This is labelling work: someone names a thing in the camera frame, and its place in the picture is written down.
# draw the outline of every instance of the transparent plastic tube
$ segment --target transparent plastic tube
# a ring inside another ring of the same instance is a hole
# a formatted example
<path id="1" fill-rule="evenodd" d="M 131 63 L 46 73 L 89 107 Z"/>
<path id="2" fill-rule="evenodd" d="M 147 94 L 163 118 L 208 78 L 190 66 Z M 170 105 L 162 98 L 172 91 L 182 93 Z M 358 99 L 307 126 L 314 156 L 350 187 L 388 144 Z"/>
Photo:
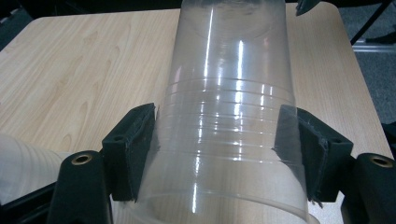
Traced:
<path id="1" fill-rule="evenodd" d="M 306 223 L 293 106 L 284 1 L 184 0 L 136 217 Z"/>

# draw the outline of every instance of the dark floor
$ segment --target dark floor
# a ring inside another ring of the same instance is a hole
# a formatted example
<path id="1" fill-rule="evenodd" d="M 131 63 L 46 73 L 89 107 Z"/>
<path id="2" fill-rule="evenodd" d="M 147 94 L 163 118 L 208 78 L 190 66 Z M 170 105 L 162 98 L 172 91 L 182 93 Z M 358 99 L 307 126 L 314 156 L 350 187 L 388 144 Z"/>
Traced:
<path id="1" fill-rule="evenodd" d="M 340 8 L 350 38 L 358 32 L 377 7 L 378 5 Z M 0 24 L 0 49 L 3 49 L 31 20 L 23 9 L 2 20 Z M 395 31 L 394 25 L 396 25 L 396 6 L 393 3 L 363 37 L 386 35 Z M 395 121 L 396 53 L 359 52 L 356 53 L 356 56 L 381 122 Z"/>

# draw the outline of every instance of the wooden table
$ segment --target wooden table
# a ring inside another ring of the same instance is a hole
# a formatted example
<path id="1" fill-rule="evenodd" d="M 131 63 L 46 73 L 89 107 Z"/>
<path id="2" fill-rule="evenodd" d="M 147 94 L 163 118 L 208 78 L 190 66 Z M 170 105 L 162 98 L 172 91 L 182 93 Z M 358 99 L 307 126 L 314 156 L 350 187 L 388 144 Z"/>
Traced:
<path id="1" fill-rule="evenodd" d="M 287 6 L 297 106 L 355 146 L 391 157 L 336 7 L 296 18 Z M 43 18 L 0 52 L 0 133 L 76 152 L 101 140 L 131 108 L 158 104 L 167 83 L 179 10 Z M 342 223 L 339 204 L 310 206 L 321 223 Z"/>

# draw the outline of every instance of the brass insert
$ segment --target brass insert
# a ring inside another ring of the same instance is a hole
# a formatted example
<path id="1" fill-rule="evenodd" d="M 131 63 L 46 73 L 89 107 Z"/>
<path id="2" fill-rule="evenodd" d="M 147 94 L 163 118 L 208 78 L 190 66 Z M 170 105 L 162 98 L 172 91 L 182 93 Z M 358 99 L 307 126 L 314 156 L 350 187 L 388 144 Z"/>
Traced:
<path id="1" fill-rule="evenodd" d="M 92 156 L 90 154 L 81 154 L 72 160 L 72 164 L 82 165 L 89 162 L 90 160 L 92 160 Z"/>
<path id="2" fill-rule="evenodd" d="M 375 165 L 378 165 L 378 166 L 381 166 L 384 168 L 392 168 L 393 167 L 393 163 L 387 158 L 383 158 L 383 157 L 379 157 L 379 156 L 371 156 L 370 161 L 372 163 L 374 163 Z"/>

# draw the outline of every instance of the black bracket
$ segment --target black bracket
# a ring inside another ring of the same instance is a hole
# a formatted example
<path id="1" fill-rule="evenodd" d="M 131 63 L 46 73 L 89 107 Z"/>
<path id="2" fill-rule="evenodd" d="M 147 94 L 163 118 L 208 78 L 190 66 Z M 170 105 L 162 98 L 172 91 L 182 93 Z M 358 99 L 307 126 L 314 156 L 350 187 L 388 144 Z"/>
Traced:
<path id="1" fill-rule="evenodd" d="M 154 109 L 149 104 L 131 110 L 103 140 L 101 152 L 68 157 L 56 185 L 1 206 L 0 222 L 112 223 L 109 194 L 115 201 L 137 199 Z M 351 141 L 307 111 L 297 108 L 297 118 L 295 112 L 295 107 L 281 107 L 279 118 L 296 123 L 280 125 L 279 130 L 298 126 L 308 200 L 334 202 L 342 191 L 345 223 L 396 223 L 394 160 L 375 154 L 361 154 L 355 160 L 350 156 Z M 290 156 L 282 150 L 276 153 L 281 159 Z"/>

